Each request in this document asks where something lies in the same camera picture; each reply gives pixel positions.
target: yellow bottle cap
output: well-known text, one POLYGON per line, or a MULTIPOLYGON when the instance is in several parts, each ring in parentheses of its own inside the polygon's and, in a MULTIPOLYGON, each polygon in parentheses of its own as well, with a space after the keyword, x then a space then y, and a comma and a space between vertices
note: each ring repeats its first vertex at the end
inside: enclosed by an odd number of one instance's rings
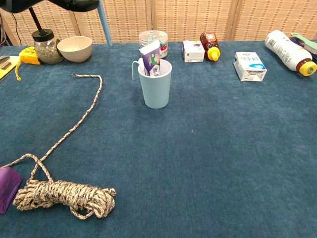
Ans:
POLYGON ((211 47, 207 51, 207 56, 208 56, 208 59, 217 61, 220 56, 220 50, 218 49, 218 47, 211 47))
POLYGON ((310 76, 313 73, 315 73, 317 70, 317 64, 315 64, 312 61, 309 61, 305 64, 303 64, 300 69, 299 72, 303 75, 303 76, 310 76))

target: braided rope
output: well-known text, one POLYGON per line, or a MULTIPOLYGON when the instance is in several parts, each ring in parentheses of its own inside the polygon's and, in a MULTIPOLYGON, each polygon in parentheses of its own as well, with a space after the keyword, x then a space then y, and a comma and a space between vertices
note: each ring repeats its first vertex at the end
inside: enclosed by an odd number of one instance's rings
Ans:
POLYGON ((33 158, 36 162, 34 169, 31 172, 31 177, 26 181, 24 188, 19 189, 13 205, 18 210, 32 210, 38 207, 49 208, 57 203, 62 203, 69 206, 71 213, 82 220, 95 214, 98 218, 106 217, 115 206, 114 196, 116 191, 114 188, 101 189, 86 184, 78 184, 66 181, 53 181, 49 171, 44 166, 43 161, 52 153, 52 151, 60 145, 73 131, 80 126, 87 115, 94 108, 100 91, 103 88, 103 79, 99 75, 79 75, 73 74, 75 77, 97 77, 100 80, 99 89, 96 92, 93 103, 90 108, 85 112, 82 118, 71 128, 55 145, 53 145, 48 152, 41 158, 33 154, 25 154, 19 159, 5 165, 10 167, 24 160, 25 158, 33 158), (49 181, 38 181, 34 179, 34 175, 38 169, 42 168, 49 181), (81 215, 77 211, 85 209, 86 215, 81 215))

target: wall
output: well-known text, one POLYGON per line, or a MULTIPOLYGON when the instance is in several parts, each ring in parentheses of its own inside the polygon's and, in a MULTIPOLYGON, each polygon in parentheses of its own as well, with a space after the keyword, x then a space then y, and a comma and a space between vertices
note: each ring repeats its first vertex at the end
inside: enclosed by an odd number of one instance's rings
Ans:
MULTIPOLYGON (((205 30, 221 41, 264 40, 279 29, 317 39, 317 0, 103 0, 114 43, 138 42, 144 30, 166 31, 169 41, 198 39, 205 30)), ((34 7, 42 27, 60 39, 75 35, 106 43, 97 10, 66 11, 48 1, 34 7)), ((15 45, 19 39, 11 13, 0 10, 7 34, 15 45)), ((23 45, 32 45, 36 30, 30 12, 14 15, 23 45)))

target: white bottle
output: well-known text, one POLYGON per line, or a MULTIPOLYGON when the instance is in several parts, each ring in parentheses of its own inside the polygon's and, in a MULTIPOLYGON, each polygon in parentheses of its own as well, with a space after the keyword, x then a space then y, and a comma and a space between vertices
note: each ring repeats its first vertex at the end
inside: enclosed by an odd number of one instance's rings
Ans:
POLYGON ((304 76, 316 72, 317 64, 312 61, 311 53, 292 42, 283 32, 275 30, 269 33, 265 45, 276 53, 290 70, 299 71, 304 76))

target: purple bag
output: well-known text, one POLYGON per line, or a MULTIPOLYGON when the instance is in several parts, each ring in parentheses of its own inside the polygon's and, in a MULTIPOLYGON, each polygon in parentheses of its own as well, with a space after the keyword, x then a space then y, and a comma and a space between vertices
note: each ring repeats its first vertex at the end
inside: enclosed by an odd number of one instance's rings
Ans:
POLYGON ((13 201, 23 177, 11 168, 0 167, 0 214, 4 214, 13 201))

